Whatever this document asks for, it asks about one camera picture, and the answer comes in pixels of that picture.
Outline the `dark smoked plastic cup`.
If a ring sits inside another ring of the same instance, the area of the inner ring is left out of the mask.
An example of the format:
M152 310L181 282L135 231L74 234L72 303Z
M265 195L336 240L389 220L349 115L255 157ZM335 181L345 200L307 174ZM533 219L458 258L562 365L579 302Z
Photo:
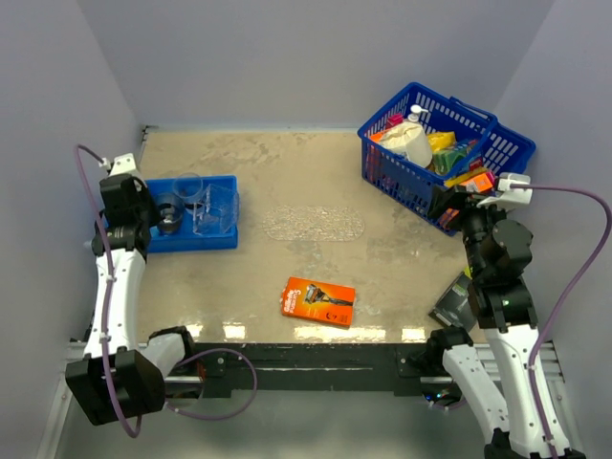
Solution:
M159 234L171 235L180 230L184 217L184 203L174 193L159 193L154 197L154 202L161 215L157 225Z

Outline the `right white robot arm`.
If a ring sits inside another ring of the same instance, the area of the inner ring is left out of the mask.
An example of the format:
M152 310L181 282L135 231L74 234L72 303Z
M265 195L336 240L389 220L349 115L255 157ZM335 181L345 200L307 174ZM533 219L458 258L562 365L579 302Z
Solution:
M483 432L487 458L581 458L564 433L541 365L536 308L522 278L532 233L508 216L504 193L436 186L427 215L462 234L470 269L468 300L492 351L499 382L479 360L463 328L431 333L426 365L457 383Z

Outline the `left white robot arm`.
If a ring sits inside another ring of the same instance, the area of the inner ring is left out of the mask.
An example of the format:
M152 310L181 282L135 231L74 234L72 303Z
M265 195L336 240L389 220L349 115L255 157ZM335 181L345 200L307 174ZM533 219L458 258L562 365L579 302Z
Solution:
M136 321L151 230L161 221L144 181L129 173L99 183L103 205L95 207L92 252L98 290L83 356L67 364L65 379L94 426L126 423L158 412L165 403L165 378L191 373L198 363L184 326L162 329L138 345Z

